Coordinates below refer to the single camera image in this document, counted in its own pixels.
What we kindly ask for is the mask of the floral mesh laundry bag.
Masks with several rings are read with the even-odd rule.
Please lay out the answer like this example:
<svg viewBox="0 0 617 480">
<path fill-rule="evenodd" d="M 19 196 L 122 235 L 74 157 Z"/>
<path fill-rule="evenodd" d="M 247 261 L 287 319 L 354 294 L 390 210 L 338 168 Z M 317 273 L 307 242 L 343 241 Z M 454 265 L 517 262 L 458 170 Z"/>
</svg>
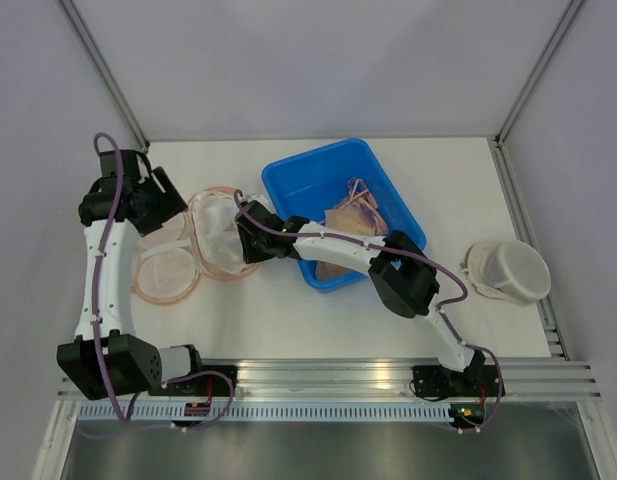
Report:
<svg viewBox="0 0 617 480">
<path fill-rule="evenodd" d="M 195 194 L 187 209 L 137 240 L 131 291 L 147 303 L 184 300 L 202 277 L 241 279 L 257 270 L 243 260 L 235 216 L 235 189 L 216 186 Z"/>
</svg>

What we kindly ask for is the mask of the white mesh laundry bag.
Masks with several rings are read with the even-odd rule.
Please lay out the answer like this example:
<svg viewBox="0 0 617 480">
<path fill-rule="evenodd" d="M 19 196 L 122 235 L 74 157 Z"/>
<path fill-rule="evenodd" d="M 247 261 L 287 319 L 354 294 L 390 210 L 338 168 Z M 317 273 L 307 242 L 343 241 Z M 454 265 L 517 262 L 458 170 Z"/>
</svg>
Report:
<svg viewBox="0 0 617 480">
<path fill-rule="evenodd" d="M 552 287 L 543 257 L 519 240 L 473 244 L 466 253 L 462 272 L 480 295 L 519 306 L 543 300 Z"/>
</svg>

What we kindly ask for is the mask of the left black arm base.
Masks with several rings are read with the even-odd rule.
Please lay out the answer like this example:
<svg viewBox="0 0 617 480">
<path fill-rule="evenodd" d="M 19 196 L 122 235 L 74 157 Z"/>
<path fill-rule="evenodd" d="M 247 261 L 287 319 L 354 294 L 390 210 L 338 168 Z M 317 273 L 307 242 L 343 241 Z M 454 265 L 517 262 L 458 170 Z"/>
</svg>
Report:
<svg viewBox="0 0 617 480">
<path fill-rule="evenodd" d="M 211 364 L 202 368 L 203 371 L 215 371 L 227 377 L 232 386 L 238 384 L 238 367 L 236 365 Z M 226 381 L 216 375 L 204 375 L 175 384 L 168 384 L 165 388 L 159 387 L 148 392 L 152 397 L 228 397 L 229 387 Z"/>
</svg>

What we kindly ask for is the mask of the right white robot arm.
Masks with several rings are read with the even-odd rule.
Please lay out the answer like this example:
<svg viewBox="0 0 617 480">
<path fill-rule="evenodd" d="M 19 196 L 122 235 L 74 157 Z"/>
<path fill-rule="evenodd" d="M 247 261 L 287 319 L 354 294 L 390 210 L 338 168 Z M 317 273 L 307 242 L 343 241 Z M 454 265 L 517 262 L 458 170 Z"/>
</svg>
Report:
<svg viewBox="0 0 617 480">
<path fill-rule="evenodd" d="M 426 257 L 406 233 L 353 235 L 305 217 L 282 219 L 239 190 L 234 201 L 245 263 L 291 258 L 328 263 L 368 277 L 390 312 L 422 319 L 451 392 L 466 395 L 479 385 L 489 352 L 467 342 L 446 313 L 448 305 L 467 299 L 468 288 L 457 274 Z"/>
</svg>

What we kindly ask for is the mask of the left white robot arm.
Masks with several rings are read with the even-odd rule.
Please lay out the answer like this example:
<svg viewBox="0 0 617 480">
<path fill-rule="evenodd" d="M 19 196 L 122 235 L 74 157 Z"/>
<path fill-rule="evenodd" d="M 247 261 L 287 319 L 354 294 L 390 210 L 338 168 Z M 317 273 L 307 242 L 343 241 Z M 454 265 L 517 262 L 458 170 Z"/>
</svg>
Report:
<svg viewBox="0 0 617 480">
<path fill-rule="evenodd" d="M 57 348 L 59 367 L 89 400 L 148 392 L 171 380 L 183 395 L 206 384 L 197 349 L 159 349 L 137 337 L 131 313 L 134 248 L 182 213 L 185 202 L 164 169 L 135 150 L 100 154 L 101 176 L 78 207 L 87 247 L 82 312 L 73 341 Z"/>
</svg>

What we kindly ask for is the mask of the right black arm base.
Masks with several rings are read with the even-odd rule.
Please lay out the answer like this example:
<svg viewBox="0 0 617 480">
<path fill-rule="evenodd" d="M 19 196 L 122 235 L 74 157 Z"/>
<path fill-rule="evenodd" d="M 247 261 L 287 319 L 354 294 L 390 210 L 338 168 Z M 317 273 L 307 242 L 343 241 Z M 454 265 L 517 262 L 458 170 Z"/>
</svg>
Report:
<svg viewBox="0 0 617 480">
<path fill-rule="evenodd" d="M 411 392 L 420 399 L 442 401 L 450 398 L 496 398 L 505 394 L 496 367 L 486 365 L 474 372 L 456 372 L 438 365 L 411 368 Z"/>
</svg>

